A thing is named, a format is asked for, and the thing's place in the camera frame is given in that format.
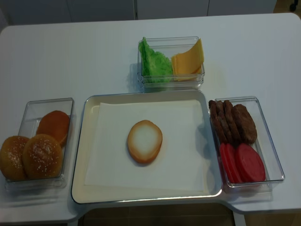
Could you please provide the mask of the green lettuce leaf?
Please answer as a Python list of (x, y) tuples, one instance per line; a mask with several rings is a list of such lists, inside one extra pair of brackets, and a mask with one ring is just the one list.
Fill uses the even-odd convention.
[(144, 76), (152, 76), (155, 67), (155, 52), (149, 47), (145, 37), (143, 37), (139, 44), (139, 51), (141, 54)]
[(143, 77), (147, 83), (170, 82), (171, 61), (161, 52), (146, 50), (143, 56)]

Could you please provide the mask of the flat yellow cheese stack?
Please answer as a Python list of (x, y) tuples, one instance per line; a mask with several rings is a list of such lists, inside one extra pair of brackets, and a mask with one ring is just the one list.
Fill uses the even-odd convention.
[(178, 81), (189, 79), (191, 74), (201, 73), (201, 60), (198, 54), (177, 54), (172, 57), (173, 73)]

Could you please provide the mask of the upright green lettuce leaf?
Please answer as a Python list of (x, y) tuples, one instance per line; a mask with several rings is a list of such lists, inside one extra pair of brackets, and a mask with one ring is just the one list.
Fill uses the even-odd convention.
[(144, 76), (152, 76), (155, 67), (155, 52), (149, 47), (145, 37), (143, 37), (139, 44), (139, 51), (141, 54)]

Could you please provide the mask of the leaning yellow cheese slice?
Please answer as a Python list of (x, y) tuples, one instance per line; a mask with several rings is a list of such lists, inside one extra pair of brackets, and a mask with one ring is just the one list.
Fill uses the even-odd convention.
[(204, 53), (201, 39), (195, 45), (184, 53), (176, 55), (176, 66), (178, 74), (200, 73), (204, 62)]

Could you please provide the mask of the white paper sheet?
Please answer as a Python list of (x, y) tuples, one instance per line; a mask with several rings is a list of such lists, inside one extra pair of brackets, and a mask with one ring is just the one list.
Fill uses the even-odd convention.
[[(160, 152), (147, 166), (136, 163), (127, 150), (127, 136), (142, 120), (153, 122), (163, 134)], [(85, 185), (202, 191), (198, 148), (203, 144), (203, 124), (195, 100), (101, 103)]]

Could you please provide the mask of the left brown meat patty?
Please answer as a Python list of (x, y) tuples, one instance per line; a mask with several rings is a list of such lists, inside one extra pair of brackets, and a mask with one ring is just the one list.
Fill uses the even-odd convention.
[(221, 123), (218, 119), (215, 101), (213, 101), (213, 100), (209, 101), (209, 109), (210, 109), (211, 122), (215, 128), (215, 132), (219, 138), (219, 141), (220, 141), (220, 143), (226, 144), (228, 142), (228, 140), (223, 132)]

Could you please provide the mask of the brown meat patty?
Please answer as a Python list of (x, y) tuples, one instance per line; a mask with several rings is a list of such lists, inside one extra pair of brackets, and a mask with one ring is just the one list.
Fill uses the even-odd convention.
[(229, 100), (225, 100), (223, 102), (223, 107), (224, 107), (226, 121), (228, 123), (228, 126), (230, 128), (233, 137), (233, 142), (236, 144), (240, 144), (242, 140), (233, 118), (233, 114), (232, 114), (233, 105)]
[(221, 123), (218, 119), (215, 101), (213, 101), (213, 100), (209, 101), (209, 109), (210, 109), (211, 122), (215, 128), (215, 132), (219, 138), (219, 141), (220, 141), (220, 143), (226, 144), (228, 142), (228, 140), (223, 132)]
[(237, 104), (232, 109), (232, 115), (242, 142), (249, 145), (255, 143), (257, 139), (256, 125), (247, 108), (242, 104)]

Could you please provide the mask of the middle brown meat patty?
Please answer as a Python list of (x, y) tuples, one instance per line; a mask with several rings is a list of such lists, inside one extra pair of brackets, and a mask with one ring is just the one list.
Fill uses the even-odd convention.
[(228, 123), (228, 126), (230, 128), (233, 137), (233, 142), (236, 144), (240, 144), (242, 140), (233, 118), (233, 114), (232, 114), (233, 105), (229, 100), (225, 100), (223, 102), (223, 107), (224, 107), (226, 121)]

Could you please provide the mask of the back red tomato slice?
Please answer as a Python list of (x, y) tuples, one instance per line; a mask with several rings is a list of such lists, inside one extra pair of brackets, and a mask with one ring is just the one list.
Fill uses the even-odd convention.
[(238, 172), (235, 162), (235, 149), (231, 144), (222, 143), (220, 146), (222, 163), (227, 174), (228, 180), (232, 183), (242, 183), (241, 176)]

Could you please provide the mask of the red tomato slice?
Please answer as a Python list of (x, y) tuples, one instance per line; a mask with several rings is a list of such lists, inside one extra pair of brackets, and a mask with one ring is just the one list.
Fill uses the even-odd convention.
[(243, 182), (261, 182), (266, 179), (263, 162), (251, 146), (240, 144), (235, 151), (235, 161)]
[(222, 143), (220, 146), (222, 163), (227, 174), (228, 180), (232, 183), (242, 183), (241, 176), (238, 172), (235, 162), (235, 149), (231, 144)]

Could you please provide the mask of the front brown meat patty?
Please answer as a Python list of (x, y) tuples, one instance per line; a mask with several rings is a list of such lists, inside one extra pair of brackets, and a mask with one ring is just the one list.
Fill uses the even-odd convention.
[(237, 104), (232, 109), (232, 115), (242, 142), (249, 145), (255, 143), (257, 139), (256, 125), (247, 108), (242, 104)]

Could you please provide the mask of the clear bun container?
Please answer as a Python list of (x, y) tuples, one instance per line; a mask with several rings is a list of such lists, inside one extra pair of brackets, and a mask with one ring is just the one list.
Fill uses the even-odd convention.
[(26, 191), (33, 189), (45, 189), (48, 187), (64, 187), (66, 184), (66, 171), (69, 164), (69, 141), (72, 135), (72, 120), (74, 100), (72, 98), (50, 99), (40, 101), (30, 101), (26, 104), (20, 129), (19, 136), (32, 138), (36, 135), (40, 121), (44, 116), (53, 111), (61, 111), (69, 117), (68, 130), (65, 144), (62, 147), (62, 169), (58, 176), (48, 179), (30, 179), (26, 181), (5, 180), (5, 188), (8, 191)]

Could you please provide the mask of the right sesame bun top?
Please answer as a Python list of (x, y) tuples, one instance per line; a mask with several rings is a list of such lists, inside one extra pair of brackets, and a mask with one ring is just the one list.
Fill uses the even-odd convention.
[(22, 161), (29, 179), (55, 178), (63, 166), (62, 148), (53, 137), (38, 134), (25, 144)]

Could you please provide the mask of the sesame bun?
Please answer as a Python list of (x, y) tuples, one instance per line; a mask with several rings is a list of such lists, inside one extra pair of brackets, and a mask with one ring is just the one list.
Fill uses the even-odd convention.
[(23, 150), (29, 138), (23, 136), (8, 137), (0, 149), (0, 170), (11, 181), (27, 179), (22, 161)]
[(55, 178), (63, 166), (62, 148), (53, 137), (38, 134), (25, 144), (22, 161), (29, 179)]

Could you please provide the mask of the clear patty tomato container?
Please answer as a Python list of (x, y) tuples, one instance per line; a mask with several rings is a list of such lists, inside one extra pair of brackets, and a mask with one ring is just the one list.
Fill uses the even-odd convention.
[(240, 144), (236, 144), (233, 142), (233, 137), (230, 131), (230, 128), (228, 126), (228, 123), (226, 121), (223, 102), (225, 100), (229, 100), (233, 107), (237, 104), (244, 105), (248, 112), (250, 113), (257, 130), (257, 139), (255, 143), (249, 145), (251, 146), (260, 156), (264, 168), (265, 168), (265, 174), (266, 179), (261, 182), (242, 182), (242, 183), (235, 183), (232, 184), (227, 177), (227, 174), (225, 172), (221, 154), (220, 154), (220, 146), (222, 143), (220, 143), (219, 138), (215, 132), (215, 128), (211, 122), (211, 126), (213, 129), (213, 135), (215, 136), (216, 142), (217, 142), (217, 151), (219, 160), (221, 162), (222, 170), (225, 177), (225, 184), (227, 187), (231, 189), (237, 189), (237, 190), (270, 190), (275, 185), (278, 185), (285, 180), (285, 174), (282, 169), (278, 154), (276, 152), (274, 142), (272, 140), (268, 125), (266, 123), (266, 119), (264, 117), (263, 111), (261, 109), (261, 105), (259, 103), (259, 100), (256, 97), (234, 97), (234, 98), (223, 98), (223, 99), (215, 99), (213, 101), (216, 102), (216, 110), (217, 110), (217, 116), (221, 123), (223, 132), (228, 140), (227, 144), (231, 144), (235, 151), (237, 147), (240, 144), (244, 144), (242, 141)]

